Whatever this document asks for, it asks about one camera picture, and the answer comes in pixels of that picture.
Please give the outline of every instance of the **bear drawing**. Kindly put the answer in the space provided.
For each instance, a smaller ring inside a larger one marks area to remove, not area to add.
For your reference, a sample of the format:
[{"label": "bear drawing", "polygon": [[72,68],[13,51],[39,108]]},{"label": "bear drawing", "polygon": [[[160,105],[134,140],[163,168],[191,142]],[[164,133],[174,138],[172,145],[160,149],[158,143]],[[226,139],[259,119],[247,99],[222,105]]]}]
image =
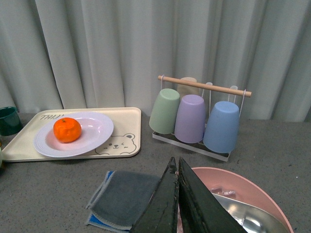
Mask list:
[{"label": "bear drawing", "polygon": [[95,149],[97,154],[130,154],[136,150],[135,135],[111,136],[105,143]]}]

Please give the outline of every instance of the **cup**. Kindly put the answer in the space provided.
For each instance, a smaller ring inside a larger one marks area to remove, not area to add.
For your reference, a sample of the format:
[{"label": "cup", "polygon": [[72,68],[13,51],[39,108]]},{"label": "cup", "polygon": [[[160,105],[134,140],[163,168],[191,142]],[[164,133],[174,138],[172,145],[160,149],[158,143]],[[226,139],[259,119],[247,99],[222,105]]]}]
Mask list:
[{"label": "cup", "polygon": [[177,91],[169,88],[162,89],[151,112],[150,128],[161,134],[173,133],[179,103],[180,95]]},{"label": "cup", "polygon": [[204,145],[216,153],[230,153],[237,142],[239,124],[239,107],[228,101],[217,102],[207,121]]},{"label": "cup", "polygon": [[9,136],[23,128],[16,107],[0,108],[0,135]]},{"label": "cup", "polygon": [[[184,77],[181,80],[191,81],[195,83],[197,82],[197,80],[192,77]],[[177,85],[177,92],[180,94],[180,99],[182,99],[185,95],[200,95],[200,90],[197,87],[182,84]]]},{"label": "cup", "polygon": [[175,137],[184,143],[202,141],[205,117],[203,98],[198,95],[185,95],[181,99],[177,112]]}]

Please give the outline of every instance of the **wooden handle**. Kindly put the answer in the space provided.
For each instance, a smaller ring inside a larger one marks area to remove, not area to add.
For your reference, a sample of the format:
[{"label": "wooden handle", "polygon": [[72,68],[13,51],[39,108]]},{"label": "wooden handle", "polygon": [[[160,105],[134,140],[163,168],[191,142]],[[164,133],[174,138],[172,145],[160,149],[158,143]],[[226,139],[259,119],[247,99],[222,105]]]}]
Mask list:
[{"label": "wooden handle", "polygon": [[[162,76],[159,75],[157,79],[162,80]],[[208,84],[204,84],[204,83],[196,83],[196,82],[192,82],[192,81],[170,78],[170,77],[166,77],[166,76],[163,77],[163,81],[187,85],[187,86],[198,87],[198,88],[211,90],[211,91],[223,92],[223,93],[232,94],[232,95],[238,95],[238,96],[244,95],[243,90],[235,90],[235,89],[221,87],[221,86],[208,85]],[[252,96],[252,92],[245,91],[245,96],[250,98]]]}]

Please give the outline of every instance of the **rack base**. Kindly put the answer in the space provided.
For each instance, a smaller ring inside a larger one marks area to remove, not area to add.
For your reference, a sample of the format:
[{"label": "rack base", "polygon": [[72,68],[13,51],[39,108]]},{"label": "rack base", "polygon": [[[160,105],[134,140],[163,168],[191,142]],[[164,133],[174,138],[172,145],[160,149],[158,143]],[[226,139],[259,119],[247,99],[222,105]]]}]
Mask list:
[{"label": "rack base", "polygon": [[224,162],[227,162],[230,156],[230,153],[216,153],[211,150],[209,150],[202,142],[198,143],[183,143],[179,141],[174,134],[160,134],[157,132],[152,133],[152,138],[173,144],[178,147],[182,147],[203,155],[207,155],[209,157],[212,157],[214,159],[218,159]]}]

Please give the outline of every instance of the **dish cloth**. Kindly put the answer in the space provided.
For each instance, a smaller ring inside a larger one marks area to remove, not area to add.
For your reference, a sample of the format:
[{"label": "dish cloth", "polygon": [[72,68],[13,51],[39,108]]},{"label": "dish cloth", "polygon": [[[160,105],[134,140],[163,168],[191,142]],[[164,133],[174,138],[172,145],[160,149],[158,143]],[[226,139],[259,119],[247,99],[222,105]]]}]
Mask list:
[{"label": "dish cloth", "polygon": [[86,225],[116,233],[129,232],[147,208],[160,178],[130,172],[109,171],[86,208],[91,210]]}]

